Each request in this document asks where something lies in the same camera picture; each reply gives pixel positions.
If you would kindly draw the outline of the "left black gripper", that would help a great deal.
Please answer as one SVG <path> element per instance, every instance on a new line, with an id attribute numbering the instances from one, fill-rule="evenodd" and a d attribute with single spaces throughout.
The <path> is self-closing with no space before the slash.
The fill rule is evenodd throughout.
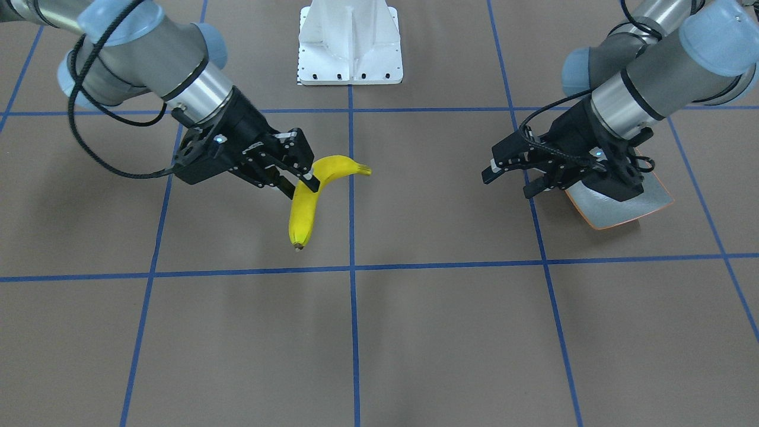
<path id="1" fill-rule="evenodd" d="M 527 139 L 524 132 L 511 133 L 492 146 L 490 165 L 483 170 L 484 184 L 513 170 L 534 168 L 543 173 L 523 187 L 525 198 L 534 198 L 545 191 L 564 191 L 578 181 L 589 189 L 618 202 L 625 202 L 643 193 L 643 173 L 653 170 L 644 168 L 639 161 L 650 162 L 648 157 L 638 157 L 635 148 L 652 138 L 653 130 L 644 128 L 631 140 L 620 139 L 607 130 L 592 109 L 590 97 L 583 98 L 556 119 L 542 138 L 532 135 Z M 563 168 L 548 171 L 552 160 L 540 146 L 550 145 L 563 153 L 577 156 L 582 163 L 566 161 Z"/>

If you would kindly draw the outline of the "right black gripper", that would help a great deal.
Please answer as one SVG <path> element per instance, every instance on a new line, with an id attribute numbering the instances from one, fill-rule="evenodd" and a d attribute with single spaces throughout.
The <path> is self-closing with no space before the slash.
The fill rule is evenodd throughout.
<path id="1" fill-rule="evenodd" d="M 295 186 L 281 171 L 316 192 L 320 181 L 312 174 L 314 161 L 302 129 L 277 133 L 241 90 L 233 87 L 217 116 L 187 130 L 174 157 L 174 175 L 197 184 L 229 172 L 256 187 L 275 187 L 292 200 Z"/>

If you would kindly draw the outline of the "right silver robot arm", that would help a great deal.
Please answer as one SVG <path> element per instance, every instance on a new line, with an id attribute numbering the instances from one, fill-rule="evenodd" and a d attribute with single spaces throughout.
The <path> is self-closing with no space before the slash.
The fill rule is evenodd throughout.
<path id="1" fill-rule="evenodd" d="M 68 120 L 81 148 L 110 172 L 130 179 L 174 175 L 197 184 L 231 173 L 287 197 L 292 173 L 312 192 L 321 183 L 301 129 L 279 132 L 224 74 L 225 43 L 207 24 L 177 24 L 153 1 L 3 1 L 2 21 L 62 28 L 79 40 L 59 66 Z M 187 129 L 171 167 L 127 173 L 98 157 L 78 132 L 76 105 L 105 114 L 125 100 L 155 94 L 162 113 Z"/>

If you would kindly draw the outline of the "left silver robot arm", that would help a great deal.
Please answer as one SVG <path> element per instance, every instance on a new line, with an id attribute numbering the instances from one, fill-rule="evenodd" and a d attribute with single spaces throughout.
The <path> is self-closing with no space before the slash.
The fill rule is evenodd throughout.
<path id="1" fill-rule="evenodd" d="M 562 70 L 574 106 L 538 135 L 525 119 L 492 148 L 489 184 L 512 170 L 538 170 L 532 198 L 582 182 L 626 202 L 643 193 L 655 162 L 635 149 L 652 127 L 694 103 L 721 105 L 757 80 L 757 20 L 737 1 L 645 1 L 596 47 L 570 54 Z"/>

